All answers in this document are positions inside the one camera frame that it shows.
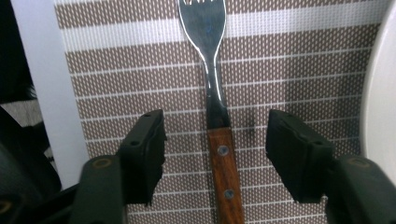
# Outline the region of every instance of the fork neck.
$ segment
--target fork neck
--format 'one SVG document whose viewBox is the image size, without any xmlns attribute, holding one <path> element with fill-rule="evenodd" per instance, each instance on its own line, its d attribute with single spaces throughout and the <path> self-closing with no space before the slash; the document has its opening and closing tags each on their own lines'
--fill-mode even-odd
<svg viewBox="0 0 396 224">
<path fill-rule="evenodd" d="M 205 73 L 207 129 L 231 127 L 221 87 L 221 75 L 217 59 L 206 57 L 203 68 Z"/>
</svg>

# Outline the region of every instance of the metal fork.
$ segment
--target metal fork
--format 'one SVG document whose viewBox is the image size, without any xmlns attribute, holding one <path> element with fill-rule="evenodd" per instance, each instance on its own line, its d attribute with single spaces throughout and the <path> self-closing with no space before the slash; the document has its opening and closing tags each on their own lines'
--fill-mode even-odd
<svg viewBox="0 0 396 224">
<path fill-rule="evenodd" d="M 206 121 L 219 223 L 244 223 L 231 122 L 221 87 L 219 46 L 224 36 L 223 0 L 178 0 L 181 25 L 204 66 Z"/>
</svg>

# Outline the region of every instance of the handle rivet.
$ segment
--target handle rivet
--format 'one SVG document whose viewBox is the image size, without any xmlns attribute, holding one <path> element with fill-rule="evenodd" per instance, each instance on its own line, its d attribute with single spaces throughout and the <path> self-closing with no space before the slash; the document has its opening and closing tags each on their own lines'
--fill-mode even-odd
<svg viewBox="0 0 396 224">
<path fill-rule="evenodd" d="M 231 189 L 226 189 L 226 190 L 224 191 L 224 197 L 225 197 L 226 199 L 231 199 L 231 198 L 233 198 L 233 190 L 231 190 Z"/>
<path fill-rule="evenodd" d="M 219 146 L 218 153 L 220 156 L 226 156 L 230 150 L 226 146 Z"/>
</svg>

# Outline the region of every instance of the brown wooden handle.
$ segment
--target brown wooden handle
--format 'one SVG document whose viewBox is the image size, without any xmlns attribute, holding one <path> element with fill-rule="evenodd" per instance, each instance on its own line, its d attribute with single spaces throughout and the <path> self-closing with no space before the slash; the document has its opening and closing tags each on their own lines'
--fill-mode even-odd
<svg viewBox="0 0 396 224">
<path fill-rule="evenodd" d="M 244 223 L 231 128 L 208 130 L 210 161 L 220 224 Z"/>
</svg>

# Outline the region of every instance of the wooden handle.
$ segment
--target wooden handle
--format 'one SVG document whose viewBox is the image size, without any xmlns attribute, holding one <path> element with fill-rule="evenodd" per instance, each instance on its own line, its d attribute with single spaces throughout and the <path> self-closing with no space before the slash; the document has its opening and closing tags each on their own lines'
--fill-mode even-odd
<svg viewBox="0 0 396 224">
<path fill-rule="evenodd" d="M 208 130 L 210 161 L 220 224 L 244 223 L 231 128 Z"/>
</svg>

